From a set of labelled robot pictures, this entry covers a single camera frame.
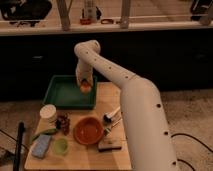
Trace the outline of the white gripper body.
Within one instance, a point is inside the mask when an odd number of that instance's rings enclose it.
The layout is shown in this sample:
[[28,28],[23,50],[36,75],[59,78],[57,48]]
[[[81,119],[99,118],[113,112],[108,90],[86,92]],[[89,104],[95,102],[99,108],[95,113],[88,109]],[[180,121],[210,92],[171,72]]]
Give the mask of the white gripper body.
[[89,84],[93,83],[93,69],[87,64],[78,64],[76,67],[77,83],[81,84],[86,80]]

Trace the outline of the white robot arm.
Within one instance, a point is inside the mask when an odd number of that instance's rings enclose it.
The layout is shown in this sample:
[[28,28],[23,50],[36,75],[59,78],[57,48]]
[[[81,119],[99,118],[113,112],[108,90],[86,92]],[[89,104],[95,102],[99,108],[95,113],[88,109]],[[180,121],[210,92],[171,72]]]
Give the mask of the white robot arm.
[[133,171],[180,171],[160,92],[153,82],[100,55],[96,40],[75,45],[77,84],[98,71],[120,89],[120,109]]

